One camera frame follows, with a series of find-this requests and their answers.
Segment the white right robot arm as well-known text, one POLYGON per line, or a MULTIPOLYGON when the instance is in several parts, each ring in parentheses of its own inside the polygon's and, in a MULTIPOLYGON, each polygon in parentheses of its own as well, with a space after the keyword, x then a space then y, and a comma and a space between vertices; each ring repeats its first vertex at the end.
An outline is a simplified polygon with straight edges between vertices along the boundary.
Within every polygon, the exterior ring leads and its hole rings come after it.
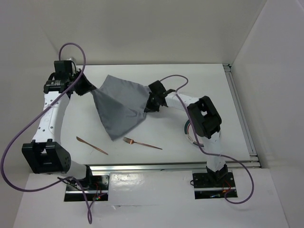
POLYGON ((150 92, 145 112, 158 112, 161 106, 185 111, 189 117, 193 133, 198 138, 198 146, 203 145, 207 156, 207 180, 212 186, 223 182, 228 173, 220 143, 221 117, 208 96, 191 97, 166 90, 160 81, 148 85, 150 92))

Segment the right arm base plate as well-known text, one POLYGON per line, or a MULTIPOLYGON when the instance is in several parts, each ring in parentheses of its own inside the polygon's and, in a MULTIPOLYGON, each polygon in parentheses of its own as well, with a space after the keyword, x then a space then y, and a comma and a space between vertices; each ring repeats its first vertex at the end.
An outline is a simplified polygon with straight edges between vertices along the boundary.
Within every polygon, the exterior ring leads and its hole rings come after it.
POLYGON ((212 182, 207 173, 193 173, 190 185, 194 187, 194 196, 196 200, 200 199, 220 199, 237 198, 236 184, 232 172, 229 172, 218 182, 212 182))

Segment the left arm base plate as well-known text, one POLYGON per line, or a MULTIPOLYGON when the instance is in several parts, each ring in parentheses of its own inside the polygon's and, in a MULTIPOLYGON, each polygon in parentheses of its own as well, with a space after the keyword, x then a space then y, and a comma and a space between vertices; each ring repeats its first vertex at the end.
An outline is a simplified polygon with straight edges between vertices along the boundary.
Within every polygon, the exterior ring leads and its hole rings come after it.
MULTIPOLYGON (((81 184, 88 202, 108 201, 108 190, 110 175, 92 175, 88 179, 78 180, 81 184)), ((64 180, 66 185, 64 202, 83 202, 85 201, 80 185, 73 179, 64 180)))

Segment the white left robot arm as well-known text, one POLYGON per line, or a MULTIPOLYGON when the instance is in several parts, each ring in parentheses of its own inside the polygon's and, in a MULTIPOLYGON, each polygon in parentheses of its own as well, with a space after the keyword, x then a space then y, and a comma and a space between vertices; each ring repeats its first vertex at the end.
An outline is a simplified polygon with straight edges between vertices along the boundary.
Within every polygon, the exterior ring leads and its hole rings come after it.
POLYGON ((96 87, 72 59, 55 61, 54 67, 43 89, 45 113, 31 142, 23 144, 21 151, 35 174, 72 176, 78 186, 87 190, 94 183, 92 172, 87 165, 72 161, 61 145, 61 129, 71 95, 85 95, 96 87))

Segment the grey cloth placemat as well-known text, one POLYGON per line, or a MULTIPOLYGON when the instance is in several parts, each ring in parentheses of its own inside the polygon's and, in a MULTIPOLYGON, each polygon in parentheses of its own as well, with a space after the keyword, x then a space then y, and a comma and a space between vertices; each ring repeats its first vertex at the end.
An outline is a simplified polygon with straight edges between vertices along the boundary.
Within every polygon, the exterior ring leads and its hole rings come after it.
POLYGON ((91 92, 100 121, 112 141, 125 136, 146 119, 144 110, 149 93, 148 86, 111 75, 91 92))

